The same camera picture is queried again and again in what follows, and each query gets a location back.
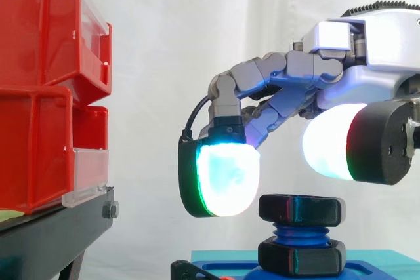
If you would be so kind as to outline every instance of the metal bolt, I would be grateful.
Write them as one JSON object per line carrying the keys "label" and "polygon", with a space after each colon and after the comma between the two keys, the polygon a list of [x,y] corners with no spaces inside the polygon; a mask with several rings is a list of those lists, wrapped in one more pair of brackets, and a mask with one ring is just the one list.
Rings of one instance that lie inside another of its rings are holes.
{"label": "metal bolt", "polygon": [[107,201],[102,209],[102,216],[105,219],[116,219],[119,214],[119,203],[118,201]]}
{"label": "metal bolt", "polygon": [[191,279],[191,277],[190,277],[190,275],[188,275],[187,273],[183,273],[182,275],[181,275],[181,280],[190,280]]}

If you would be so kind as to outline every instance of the green glowing sensor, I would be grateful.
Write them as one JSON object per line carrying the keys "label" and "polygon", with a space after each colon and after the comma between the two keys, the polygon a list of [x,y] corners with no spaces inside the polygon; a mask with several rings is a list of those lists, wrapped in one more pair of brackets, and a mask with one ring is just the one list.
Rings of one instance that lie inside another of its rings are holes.
{"label": "green glowing sensor", "polygon": [[181,144],[178,154],[181,198],[192,216],[234,216],[254,200],[259,153],[253,146],[194,140]]}

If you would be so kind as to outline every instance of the black cable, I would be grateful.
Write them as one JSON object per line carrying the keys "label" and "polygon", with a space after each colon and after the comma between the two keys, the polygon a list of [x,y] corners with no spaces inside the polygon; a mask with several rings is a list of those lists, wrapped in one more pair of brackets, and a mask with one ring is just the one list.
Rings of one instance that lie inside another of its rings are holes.
{"label": "black cable", "polygon": [[198,112],[200,111],[200,109],[202,109],[203,108],[203,106],[208,102],[208,101],[210,101],[210,99],[209,99],[209,96],[208,95],[206,95],[201,101],[199,101],[198,102],[198,104],[195,106],[195,108],[193,109],[193,111],[192,111],[192,113],[191,113],[191,115],[190,115],[190,117],[188,118],[188,120],[187,120],[187,122],[186,122],[186,125],[185,125],[185,128],[184,128],[184,130],[182,131],[182,136],[181,136],[181,138],[180,138],[180,141],[181,142],[184,142],[184,141],[190,141],[190,140],[192,140],[192,131],[191,131],[191,127],[192,127],[192,124],[193,124],[193,122],[194,122],[194,120],[196,119],[196,117],[197,117],[197,114],[198,114]]}

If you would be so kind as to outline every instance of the teal platform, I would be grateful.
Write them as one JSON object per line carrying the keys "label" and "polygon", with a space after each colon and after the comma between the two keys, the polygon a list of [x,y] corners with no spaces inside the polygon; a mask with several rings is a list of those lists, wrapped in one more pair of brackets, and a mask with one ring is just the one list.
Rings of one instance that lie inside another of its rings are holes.
{"label": "teal platform", "polygon": [[[257,260],[256,250],[204,250],[192,252],[191,261]],[[420,262],[393,250],[348,250],[347,260],[363,260],[398,280],[420,280]],[[250,270],[208,270],[216,276],[241,276]]]}

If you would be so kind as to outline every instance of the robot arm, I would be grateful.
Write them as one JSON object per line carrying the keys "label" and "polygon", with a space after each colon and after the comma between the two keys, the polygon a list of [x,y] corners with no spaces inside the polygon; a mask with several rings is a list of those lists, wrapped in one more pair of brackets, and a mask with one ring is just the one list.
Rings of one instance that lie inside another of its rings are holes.
{"label": "robot arm", "polygon": [[[344,159],[337,158],[328,164],[317,157],[317,162],[311,163],[305,154],[316,171],[320,172],[320,165],[327,165],[324,174],[339,172],[344,167],[342,178],[397,183],[410,168],[414,149],[419,146],[416,139],[420,138],[417,123],[420,96],[415,95],[420,74],[419,39],[419,7],[404,2],[376,2],[348,10],[340,18],[320,22],[302,41],[294,43],[293,50],[287,54],[270,53],[217,75],[208,91],[209,125],[201,131],[198,140],[192,140],[185,137],[191,133],[191,123],[187,124],[180,139],[180,190],[188,212],[193,216],[218,215],[217,207],[213,212],[207,206],[197,209],[191,207],[190,201],[201,200],[206,205],[210,195],[215,203],[227,205],[245,195],[246,185],[257,186],[258,180],[247,182],[255,158],[247,155],[245,147],[259,147],[270,132],[297,114],[307,119],[316,117],[311,125],[316,125],[318,120],[318,126],[347,128],[340,148],[335,134],[328,142],[328,148],[341,152]],[[241,100],[246,97],[267,96],[270,98],[256,108],[241,107]],[[362,105],[348,111],[336,109],[343,104]],[[331,123],[331,119],[319,123],[323,112],[330,118],[333,113],[336,117],[343,116],[343,123]],[[346,121],[348,113],[352,117]],[[318,147],[327,143],[325,135],[331,132],[326,131],[322,136],[318,131],[313,134],[312,147]],[[224,150],[223,154],[216,148],[208,150],[227,143],[243,144],[245,151],[235,156],[233,148]],[[197,161],[186,159],[187,155]],[[239,161],[241,156],[247,159]],[[236,168],[226,168],[227,160]],[[212,182],[217,179],[220,184],[221,178],[225,187],[230,185],[223,190],[229,198],[221,197],[222,193]],[[256,188],[249,191],[250,196],[255,196]],[[238,207],[228,215],[242,210]]]}

